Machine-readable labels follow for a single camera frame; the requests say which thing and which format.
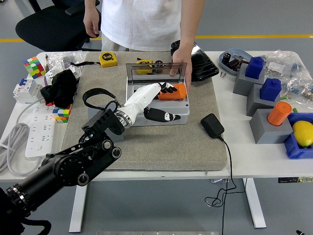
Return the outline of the person's right hand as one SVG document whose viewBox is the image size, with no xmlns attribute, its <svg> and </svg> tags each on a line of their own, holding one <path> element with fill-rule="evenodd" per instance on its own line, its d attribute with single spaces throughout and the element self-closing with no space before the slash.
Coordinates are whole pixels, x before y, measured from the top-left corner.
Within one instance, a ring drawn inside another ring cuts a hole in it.
<svg viewBox="0 0 313 235">
<path fill-rule="evenodd" d="M 96 38 L 99 36 L 99 15 L 97 12 L 85 12 L 83 23 L 85 25 L 86 33 L 90 37 Z"/>
</svg>

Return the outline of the person's left hand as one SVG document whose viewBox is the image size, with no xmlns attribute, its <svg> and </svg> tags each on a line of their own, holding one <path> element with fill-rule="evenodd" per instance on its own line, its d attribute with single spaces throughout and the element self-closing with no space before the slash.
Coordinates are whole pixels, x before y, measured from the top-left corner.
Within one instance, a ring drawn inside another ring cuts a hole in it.
<svg viewBox="0 0 313 235">
<path fill-rule="evenodd" d="M 191 52 L 193 49 L 193 44 L 180 44 L 179 48 L 173 54 L 174 63 L 186 63 L 185 70 L 185 83 L 186 89 L 189 91 L 191 86 L 191 74 L 192 74 L 192 61 L 191 61 Z"/>
</svg>

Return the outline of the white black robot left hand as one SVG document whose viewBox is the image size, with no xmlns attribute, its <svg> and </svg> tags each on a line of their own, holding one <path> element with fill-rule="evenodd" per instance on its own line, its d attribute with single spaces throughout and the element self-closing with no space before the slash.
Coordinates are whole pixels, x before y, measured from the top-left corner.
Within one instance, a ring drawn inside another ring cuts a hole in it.
<svg viewBox="0 0 313 235">
<path fill-rule="evenodd" d="M 179 115 L 148 107 L 159 93 L 173 93 L 175 91 L 177 89 L 167 82 L 153 83 L 140 87 L 125 102 L 123 107 L 117 109 L 116 115 L 121 116 L 129 126 L 135 123 L 137 115 L 141 113 L 144 114 L 146 119 L 158 122 L 170 122 L 181 119 Z"/>
</svg>

